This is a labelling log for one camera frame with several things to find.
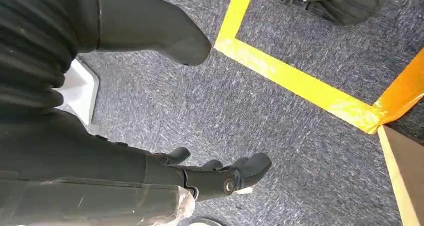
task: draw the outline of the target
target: yellow tape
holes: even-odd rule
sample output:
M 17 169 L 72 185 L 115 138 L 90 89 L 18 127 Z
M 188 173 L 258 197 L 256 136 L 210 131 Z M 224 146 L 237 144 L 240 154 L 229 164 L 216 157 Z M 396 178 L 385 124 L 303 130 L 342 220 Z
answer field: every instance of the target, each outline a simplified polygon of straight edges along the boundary
M 237 40 L 249 3 L 250 0 L 231 0 L 214 48 L 351 125 L 375 133 L 378 126 L 401 117 L 424 95 L 424 50 L 370 106 Z

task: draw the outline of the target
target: prosthetic arm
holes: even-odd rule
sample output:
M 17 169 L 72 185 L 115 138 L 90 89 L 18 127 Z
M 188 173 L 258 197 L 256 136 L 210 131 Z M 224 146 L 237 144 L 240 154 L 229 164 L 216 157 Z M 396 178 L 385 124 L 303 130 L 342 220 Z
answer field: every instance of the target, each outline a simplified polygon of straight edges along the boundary
M 225 197 L 256 184 L 271 166 L 263 153 L 226 167 L 217 160 L 178 166 L 190 156 L 185 148 L 153 154 L 109 142 L 55 108 L 63 97 L 52 88 L 63 85 L 78 52 L 149 49 L 184 65 L 202 63 L 211 44 L 174 5 L 162 0 L 0 0 L 0 39 L 2 226 L 70 219 L 114 225 L 104 219 L 134 213 L 136 219 L 126 222 L 142 225 L 141 217 L 160 216 L 149 205 L 160 204 L 166 211 L 178 203 L 171 193 L 178 188 L 197 201 Z

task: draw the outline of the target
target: clear plastic wrap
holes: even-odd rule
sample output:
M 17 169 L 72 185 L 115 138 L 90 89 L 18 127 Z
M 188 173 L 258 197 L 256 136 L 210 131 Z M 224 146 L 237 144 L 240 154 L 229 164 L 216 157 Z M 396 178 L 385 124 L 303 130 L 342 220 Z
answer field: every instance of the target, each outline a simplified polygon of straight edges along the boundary
M 190 192 L 173 185 L 2 178 L 0 226 L 174 226 L 195 208 Z

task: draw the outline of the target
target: gray carpet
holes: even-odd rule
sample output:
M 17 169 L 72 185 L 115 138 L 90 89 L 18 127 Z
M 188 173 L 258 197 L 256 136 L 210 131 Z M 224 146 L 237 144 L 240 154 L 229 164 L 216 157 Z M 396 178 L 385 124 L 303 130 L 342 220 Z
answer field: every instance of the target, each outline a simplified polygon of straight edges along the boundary
M 166 1 L 211 41 L 230 2 Z M 371 104 L 424 45 L 423 3 L 383 1 L 376 18 L 336 28 L 274 0 L 252 0 L 237 37 Z M 255 152 L 272 158 L 253 194 L 199 203 L 195 216 L 243 226 L 401 223 L 376 135 L 221 53 L 213 50 L 199 67 L 149 51 L 81 58 L 100 77 L 92 133 L 153 152 L 185 146 L 189 164 L 231 163 Z M 424 142 L 423 115 L 420 103 L 392 126 Z

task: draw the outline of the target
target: prosthetic hand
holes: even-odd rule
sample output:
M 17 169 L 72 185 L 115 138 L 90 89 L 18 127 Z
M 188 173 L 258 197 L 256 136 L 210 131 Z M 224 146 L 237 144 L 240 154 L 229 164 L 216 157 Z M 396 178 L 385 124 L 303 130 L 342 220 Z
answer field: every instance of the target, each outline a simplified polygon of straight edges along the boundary
M 178 166 L 190 155 L 185 148 L 152 154 L 112 143 L 55 109 L 63 97 L 52 88 L 63 85 L 78 52 L 150 49 L 184 65 L 202 63 L 211 45 L 174 5 L 0 0 L 0 37 L 2 226 L 144 225 L 175 216 L 181 189 L 197 201 L 225 197 L 256 184 L 271 166 L 262 153 L 226 167 L 217 160 Z

